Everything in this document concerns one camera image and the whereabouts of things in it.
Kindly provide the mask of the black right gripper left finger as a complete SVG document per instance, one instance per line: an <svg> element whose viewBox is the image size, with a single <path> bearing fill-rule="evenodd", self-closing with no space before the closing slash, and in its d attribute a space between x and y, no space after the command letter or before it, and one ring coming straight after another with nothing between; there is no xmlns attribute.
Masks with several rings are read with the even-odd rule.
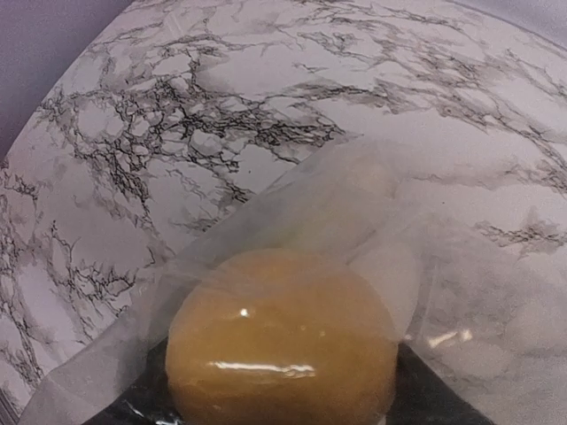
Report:
<svg viewBox="0 0 567 425"><path fill-rule="evenodd" d="M145 370L108 407L88 420L89 425L184 424L167 387L167 340L149 351Z"/></svg>

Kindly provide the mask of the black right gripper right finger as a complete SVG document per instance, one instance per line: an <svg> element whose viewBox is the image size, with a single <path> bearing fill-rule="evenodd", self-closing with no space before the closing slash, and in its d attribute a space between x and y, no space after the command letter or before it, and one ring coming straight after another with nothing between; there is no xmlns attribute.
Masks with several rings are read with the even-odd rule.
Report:
<svg viewBox="0 0 567 425"><path fill-rule="evenodd" d="M387 425L493 425L451 390L406 344L399 346Z"/></svg>

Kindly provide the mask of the clear zip top bag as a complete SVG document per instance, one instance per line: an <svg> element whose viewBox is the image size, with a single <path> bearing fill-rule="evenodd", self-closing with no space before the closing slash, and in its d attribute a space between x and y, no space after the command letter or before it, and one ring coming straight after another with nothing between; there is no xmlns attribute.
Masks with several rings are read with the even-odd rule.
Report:
<svg viewBox="0 0 567 425"><path fill-rule="evenodd" d="M207 230L23 424L563 424L566 291L324 148Z"/></svg>

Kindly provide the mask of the yellow fake fruit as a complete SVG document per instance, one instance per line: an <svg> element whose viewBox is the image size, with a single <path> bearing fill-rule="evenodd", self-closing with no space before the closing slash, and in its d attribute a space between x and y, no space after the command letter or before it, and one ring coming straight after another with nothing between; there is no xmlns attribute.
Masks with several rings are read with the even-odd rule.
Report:
<svg viewBox="0 0 567 425"><path fill-rule="evenodd" d="M376 290L316 254L248 251L205 274L168 332L177 412L193 424L375 424L398 342Z"/></svg>

